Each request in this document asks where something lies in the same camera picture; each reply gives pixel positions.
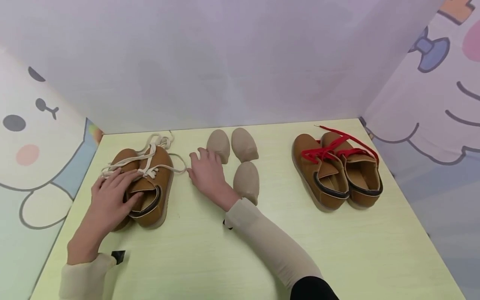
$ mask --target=white shoelace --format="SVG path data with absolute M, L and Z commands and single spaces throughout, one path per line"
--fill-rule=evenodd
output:
M 117 162 L 114 165 L 110 164 L 110 165 L 106 166 L 105 168 L 102 169 L 101 176 L 104 177 L 104 178 L 107 178 L 117 168 L 121 168 L 121 167 L 135 161 L 135 160 L 143 160 L 143 159 L 147 159 L 147 164 L 146 164 L 145 168 L 138 169 L 138 171 L 143 173 L 142 177 L 144 177 L 144 178 L 146 178 L 147 176 L 150 176 L 152 179 L 154 179 L 159 168 L 169 169 L 170 171 L 176 172 L 176 173 L 185 172 L 185 170 L 187 169 L 187 165 L 185 164 L 185 161 L 183 160 L 183 158 L 181 158 L 180 155 L 175 154 L 175 153 L 169 153 L 168 155 L 176 156 L 176 157 L 180 158 L 180 160 L 182 161 L 182 163 L 184 165 L 184 168 L 182 170 L 178 170 L 178 169 L 172 168 L 172 167 L 167 166 L 167 165 L 156 165 L 154 167 L 150 167 L 150 165 L 152 164 L 152 158 L 153 158 L 153 156 L 155 155 L 155 152 L 156 152 L 156 147 L 160 146 L 160 147 L 164 148 L 165 150 L 168 150 L 168 149 L 170 149 L 171 143 L 175 140 L 175 136 L 172 134 L 171 131 L 169 131 L 169 132 L 172 135 L 171 139 L 166 137 L 166 136 L 162 136 L 159 133 L 154 133 L 154 134 L 150 135 L 148 137 L 147 143 L 145 144 L 145 147 L 140 151 L 136 151 L 136 153 L 138 155 L 137 157 L 129 157 L 129 158 L 126 158 L 126 159 L 123 159 L 123 160 Z

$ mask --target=beige shoe tree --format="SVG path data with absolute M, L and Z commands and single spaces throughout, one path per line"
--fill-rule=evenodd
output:
M 260 178 L 255 165 L 246 161 L 240 164 L 233 178 L 233 189 L 242 198 L 247 198 L 253 204 L 258 204 L 260 193 Z
M 225 131 L 217 129 L 210 134 L 207 141 L 207 150 L 216 152 L 220 156 L 223 165 L 228 162 L 230 141 Z
M 240 162 L 258 159 L 257 144 L 248 131 L 237 128 L 232 133 L 232 150 Z

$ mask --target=cartoon wallpaper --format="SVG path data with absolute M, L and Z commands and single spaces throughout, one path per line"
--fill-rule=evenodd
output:
M 361 118 L 467 299 L 480 299 L 479 5 L 446 0 Z
M 102 133 L 0 50 L 0 295 L 28 299 Z

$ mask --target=sleeve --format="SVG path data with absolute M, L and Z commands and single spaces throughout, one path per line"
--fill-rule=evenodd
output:
M 338 297 L 325 280 L 308 276 L 293 285 L 290 300 L 338 300 Z
M 105 274 L 117 261 L 100 253 L 91 263 L 65 265 L 61 271 L 60 300 L 102 300 Z
M 248 199 L 238 200 L 225 225 L 242 235 L 288 290 L 300 279 L 322 273 L 313 259 L 288 234 L 266 218 Z

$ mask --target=beige sleeve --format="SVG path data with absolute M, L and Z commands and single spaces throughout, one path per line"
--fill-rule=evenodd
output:
M 322 278 L 320 269 L 305 250 L 248 199 L 238 200 L 232 206 L 225 216 L 225 225 L 249 242 L 289 290 L 306 276 Z
M 105 274 L 117 261 L 100 253 L 91 263 L 68 265 L 61 271 L 60 300 L 102 300 Z

